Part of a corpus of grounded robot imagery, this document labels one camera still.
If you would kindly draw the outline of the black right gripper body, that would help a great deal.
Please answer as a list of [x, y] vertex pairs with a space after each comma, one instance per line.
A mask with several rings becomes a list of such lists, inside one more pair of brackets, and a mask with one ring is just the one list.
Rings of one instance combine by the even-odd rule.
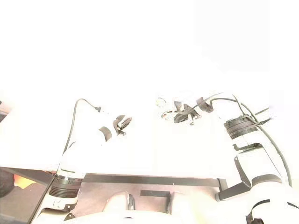
[[194, 125], [195, 119], [200, 118], [200, 115], [196, 112], [196, 110], [187, 104], [184, 104], [184, 112], [186, 113], [184, 121], [187, 121], [191, 126]]

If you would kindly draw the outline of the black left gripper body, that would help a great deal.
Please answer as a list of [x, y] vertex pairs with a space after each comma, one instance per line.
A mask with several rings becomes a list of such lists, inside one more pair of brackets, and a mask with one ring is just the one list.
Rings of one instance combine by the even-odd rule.
[[125, 128], [126, 123], [126, 116], [125, 115], [119, 115], [116, 117], [116, 119], [113, 121], [113, 126], [116, 131], [116, 135], [123, 135], [125, 136], [126, 133], [123, 131]]

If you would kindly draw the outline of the ribbed black left gripper finger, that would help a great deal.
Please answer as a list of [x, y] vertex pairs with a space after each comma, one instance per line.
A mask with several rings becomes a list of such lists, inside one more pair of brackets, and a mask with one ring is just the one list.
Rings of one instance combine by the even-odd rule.
[[132, 120], [131, 117], [123, 119], [123, 120], [121, 121], [121, 123], [119, 124], [119, 128], [120, 128], [120, 129], [124, 129], [124, 128], [126, 128], [126, 127], [130, 124], [131, 120]]

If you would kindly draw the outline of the ribbed black right gripper finger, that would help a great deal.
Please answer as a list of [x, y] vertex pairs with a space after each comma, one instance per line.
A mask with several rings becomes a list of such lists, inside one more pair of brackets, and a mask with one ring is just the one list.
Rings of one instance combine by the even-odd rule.
[[185, 112], [178, 112], [174, 118], [173, 118], [173, 121], [174, 123], [181, 123], [181, 122], [184, 122], [186, 120], [188, 120], [189, 114], [188, 113], [185, 113]]

